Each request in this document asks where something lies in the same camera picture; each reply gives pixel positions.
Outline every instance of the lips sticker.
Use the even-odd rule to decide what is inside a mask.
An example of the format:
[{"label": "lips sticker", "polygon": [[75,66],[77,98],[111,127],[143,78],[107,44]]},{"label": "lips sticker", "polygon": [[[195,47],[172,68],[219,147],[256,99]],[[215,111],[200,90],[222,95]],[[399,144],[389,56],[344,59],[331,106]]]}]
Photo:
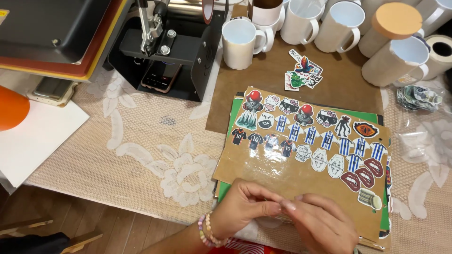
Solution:
[{"label": "lips sticker", "polygon": [[375,184],[375,179],[372,173],[366,168],[360,168],[355,170],[356,175],[358,175],[359,180],[366,188],[372,188]]},{"label": "lips sticker", "polygon": [[346,172],[341,175],[340,179],[353,191],[358,192],[361,189],[358,176],[352,172]]},{"label": "lips sticker", "polygon": [[366,168],[368,168],[370,170],[370,172],[372,172],[372,174],[376,178],[380,178],[384,174],[383,166],[381,165],[381,162],[377,161],[374,158],[369,158],[369,159],[365,160],[364,166],[366,166]]}]

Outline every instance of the lace tablecloth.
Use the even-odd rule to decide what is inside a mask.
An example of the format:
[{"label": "lace tablecloth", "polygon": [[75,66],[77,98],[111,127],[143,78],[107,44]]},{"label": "lace tablecloth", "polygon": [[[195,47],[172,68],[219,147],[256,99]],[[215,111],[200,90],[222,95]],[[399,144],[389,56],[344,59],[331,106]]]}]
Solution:
[{"label": "lace tablecloth", "polygon": [[[0,75],[1,81],[10,72]],[[395,133],[402,114],[395,105],[395,92],[382,89],[381,94],[385,125]],[[225,135],[204,129],[209,102],[141,94],[114,71],[102,73],[93,84],[78,86],[73,100],[90,119],[28,178],[28,184],[185,224],[212,209],[211,176]],[[441,113],[422,119],[440,121],[434,124],[434,135],[452,137],[448,136],[452,121],[441,120]],[[421,125],[414,119],[409,128],[415,131]],[[449,167],[446,163],[429,167],[425,162],[431,165],[435,153],[420,163],[407,163],[400,141],[392,140],[390,251],[452,253]],[[411,145],[412,149],[422,146]],[[304,250],[293,226],[278,220],[253,221],[241,236],[288,251]],[[360,249],[364,254],[379,252]]]}]

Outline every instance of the heat press machine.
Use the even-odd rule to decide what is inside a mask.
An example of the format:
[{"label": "heat press machine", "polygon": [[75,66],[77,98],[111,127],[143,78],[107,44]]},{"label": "heat press machine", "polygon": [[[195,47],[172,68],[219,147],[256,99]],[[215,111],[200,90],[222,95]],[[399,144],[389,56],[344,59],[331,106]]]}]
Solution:
[{"label": "heat press machine", "polygon": [[[214,10],[214,0],[155,0],[150,17],[146,0],[135,3],[140,17],[124,24],[108,55],[108,63],[139,91],[202,101],[227,17],[228,1],[224,10]],[[157,63],[163,70],[153,69]],[[166,74],[165,66],[171,65],[180,68],[172,68],[177,73]],[[172,85],[164,92],[142,83],[144,77],[156,85],[168,85],[164,80],[171,75]]]}]

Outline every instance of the orange object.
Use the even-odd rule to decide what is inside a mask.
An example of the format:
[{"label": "orange object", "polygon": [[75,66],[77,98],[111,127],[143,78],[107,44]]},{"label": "orange object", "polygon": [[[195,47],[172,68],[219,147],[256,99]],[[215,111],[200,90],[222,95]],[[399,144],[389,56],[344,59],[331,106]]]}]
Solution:
[{"label": "orange object", "polygon": [[0,85],[0,131],[18,126],[28,115],[30,101]]}]

